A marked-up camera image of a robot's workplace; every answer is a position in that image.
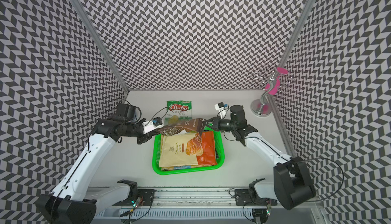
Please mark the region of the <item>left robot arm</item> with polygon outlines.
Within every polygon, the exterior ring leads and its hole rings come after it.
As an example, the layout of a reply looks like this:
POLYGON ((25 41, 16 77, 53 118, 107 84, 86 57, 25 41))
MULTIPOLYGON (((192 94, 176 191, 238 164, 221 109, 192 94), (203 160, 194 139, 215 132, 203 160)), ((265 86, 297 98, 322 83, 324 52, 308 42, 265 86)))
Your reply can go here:
POLYGON ((50 194, 38 198, 36 208, 50 224, 89 224, 96 214, 114 204, 130 203, 132 207, 127 214, 131 214, 143 203, 137 183, 129 180, 120 180, 113 187, 87 195, 93 176, 115 144, 123 137, 133 137, 140 145, 164 127, 164 120, 157 116, 149 121, 134 120, 137 109, 131 104, 120 103, 113 115, 99 120, 71 170, 50 194))

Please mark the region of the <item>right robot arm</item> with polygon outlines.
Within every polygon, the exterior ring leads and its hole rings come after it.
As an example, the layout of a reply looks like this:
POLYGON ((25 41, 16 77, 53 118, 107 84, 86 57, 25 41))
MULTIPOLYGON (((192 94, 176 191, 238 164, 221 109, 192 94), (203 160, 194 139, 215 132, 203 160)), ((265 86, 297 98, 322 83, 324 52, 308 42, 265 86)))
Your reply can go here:
POLYGON ((249 184, 249 198, 254 203, 277 200, 285 209, 291 210, 315 197, 314 182, 301 157, 284 154, 267 142, 247 123, 243 106, 218 103, 214 107, 218 114, 203 124, 214 131, 230 132, 236 141, 254 151, 266 161, 266 167, 273 170, 272 182, 261 178, 249 184))

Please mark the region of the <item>silver pink mug tree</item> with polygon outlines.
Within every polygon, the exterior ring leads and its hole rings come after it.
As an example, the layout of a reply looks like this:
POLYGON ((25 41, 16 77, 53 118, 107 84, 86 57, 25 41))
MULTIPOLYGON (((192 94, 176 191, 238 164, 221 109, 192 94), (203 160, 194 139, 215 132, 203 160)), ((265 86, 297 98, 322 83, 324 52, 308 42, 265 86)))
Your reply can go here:
POLYGON ((264 92, 261 97, 253 101, 250 105, 251 111, 258 117, 266 117, 272 113, 271 102, 268 99, 269 95, 275 95, 280 86, 281 78, 288 76, 289 71, 282 67, 274 68, 273 71, 266 77, 264 92))

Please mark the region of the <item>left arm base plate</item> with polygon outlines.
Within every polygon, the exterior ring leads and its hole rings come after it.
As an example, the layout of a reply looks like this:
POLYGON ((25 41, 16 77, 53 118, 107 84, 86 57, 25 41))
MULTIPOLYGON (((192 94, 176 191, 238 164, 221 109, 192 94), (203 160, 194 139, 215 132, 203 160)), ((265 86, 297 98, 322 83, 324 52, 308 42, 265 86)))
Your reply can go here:
POLYGON ((131 205, 134 208, 139 206, 152 206, 154 195, 154 189, 141 189, 138 191, 138 195, 130 198, 128 205, 131 205))

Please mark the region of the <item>yellow blue chips bag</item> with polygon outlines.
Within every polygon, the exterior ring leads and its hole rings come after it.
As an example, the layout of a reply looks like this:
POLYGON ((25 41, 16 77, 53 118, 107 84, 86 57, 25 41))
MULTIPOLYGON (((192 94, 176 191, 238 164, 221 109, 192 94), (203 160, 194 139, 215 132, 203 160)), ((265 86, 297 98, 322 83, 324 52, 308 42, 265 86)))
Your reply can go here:
POLYGON ((188 169, 196 169, 196 168, 206 168, 209 166, 175 166, 175 167, 162 167, 161 171, 176 171, 176 170, 188 170, 188 169))

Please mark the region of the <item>green white Chuba bag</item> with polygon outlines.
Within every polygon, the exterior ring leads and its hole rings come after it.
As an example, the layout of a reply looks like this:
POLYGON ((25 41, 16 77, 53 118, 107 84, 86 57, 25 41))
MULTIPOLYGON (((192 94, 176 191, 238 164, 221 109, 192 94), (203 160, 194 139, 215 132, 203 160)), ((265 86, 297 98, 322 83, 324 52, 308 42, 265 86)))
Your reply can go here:
POLYGON ((182 120, 192 119, 191 101, 167 101, 165 125, 172 125, 182 120))

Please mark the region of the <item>orange white chips bag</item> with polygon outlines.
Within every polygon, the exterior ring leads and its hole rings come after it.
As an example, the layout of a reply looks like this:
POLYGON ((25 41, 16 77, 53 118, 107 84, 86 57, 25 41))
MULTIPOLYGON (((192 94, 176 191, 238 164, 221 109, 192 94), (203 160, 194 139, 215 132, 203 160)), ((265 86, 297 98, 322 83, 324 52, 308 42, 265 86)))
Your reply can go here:
POLYGON ((161 137, 158 166, 215 166, 216 153, 212 131, 188 132, 161 137))

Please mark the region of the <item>green plastic basket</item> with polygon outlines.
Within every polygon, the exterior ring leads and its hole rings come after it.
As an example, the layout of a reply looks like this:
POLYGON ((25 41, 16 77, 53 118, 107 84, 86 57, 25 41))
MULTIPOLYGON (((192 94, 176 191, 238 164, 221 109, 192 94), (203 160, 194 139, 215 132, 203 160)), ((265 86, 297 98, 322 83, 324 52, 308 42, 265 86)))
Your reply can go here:
POLYGON ((214 133, 214 141, 215 141, 215 153, 216 153, 216 165, 215 166, 203 166, 199 168, 182 168, 178 170, 171 170, 171 171, 163 171, 158 166, 158 162, 161 155, 161 137, 162 135, 156 135, 154 138, 154 149, 153 149, 153 156, 152 156, 152 169, 156 174, 159 175, 172 175, 172 174, 183 174, 183 173, 191 173, 191 172, 199 172, 199 171, 210 171, 210 170, 216 170, 220 168, 224 161, 225 161, 225 153, 224 153, 224 146, 222 141, 222 134, 219 131, 214 131, 210 128, 206 128, 204 132, 206 131, 212 131, 214 133))

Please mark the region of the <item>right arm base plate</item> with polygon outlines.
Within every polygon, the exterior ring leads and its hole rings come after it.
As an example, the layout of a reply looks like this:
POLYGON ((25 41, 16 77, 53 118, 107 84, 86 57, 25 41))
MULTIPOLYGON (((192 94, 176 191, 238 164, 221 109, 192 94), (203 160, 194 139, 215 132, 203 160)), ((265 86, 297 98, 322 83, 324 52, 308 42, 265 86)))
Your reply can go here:
POLYGON ((255 206, 267 206, 270 204, 271 206, 276 206, 278 204, 277 200, 261 198, 254 190, 246 188, 234 189, 233 197, 237 206, 244 206, 245 204, 255 206))

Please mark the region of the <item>brown kettle chips bag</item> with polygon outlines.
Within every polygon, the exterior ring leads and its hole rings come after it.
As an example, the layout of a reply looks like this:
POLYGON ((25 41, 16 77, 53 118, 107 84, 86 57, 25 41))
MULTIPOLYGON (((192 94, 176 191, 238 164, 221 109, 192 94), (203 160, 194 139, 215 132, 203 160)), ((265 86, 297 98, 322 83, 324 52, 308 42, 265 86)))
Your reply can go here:
POLYGON ((188 132, 197 132, 202 134, 205 126, 203 119, 190 119, 190 120, 179 120, 176 124, 166 125, 158 129, 158 132, 164 136, 173 136, 180 134, 182 131, 185 133, 188 132))

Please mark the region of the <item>aluminium front rail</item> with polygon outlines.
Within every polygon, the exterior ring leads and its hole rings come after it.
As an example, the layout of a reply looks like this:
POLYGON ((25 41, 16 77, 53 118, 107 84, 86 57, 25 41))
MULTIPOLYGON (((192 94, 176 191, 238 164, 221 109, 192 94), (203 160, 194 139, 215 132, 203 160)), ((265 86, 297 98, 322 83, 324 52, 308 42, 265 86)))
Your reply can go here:
MULTIPOLYGON (((268 196, 261 198, 269 198, 276 200, 276 196, 271 193, 271 185, 266 183, 261 185, 262 190, 266 190, 268 196)), ((243 189, 252 189, 253 187, 242 187, 243 189)), ((217 187, 198 187, 198 188, 141 188, 141 189, 154 189, 155 195, 152 205, 196 205, 196 206, 208 206, 208 205, 227 205, 229 201, 234 201, 233 197, 234 189, 240 189, 240 187, 233 188, 217 188, 217 187)), ((118 183, 112 187, 105 188, 91 188, 84 193, 66 193, 65 196, 71 196, 71 200, 74 201, 91 201, 96 205, 96 212, 100 213, 111 206, 131 206, 128 205, 128 201, 131 197, 138 195, 138 191, 141 190, 138 187, 131 187, 124 183, 118 183)))

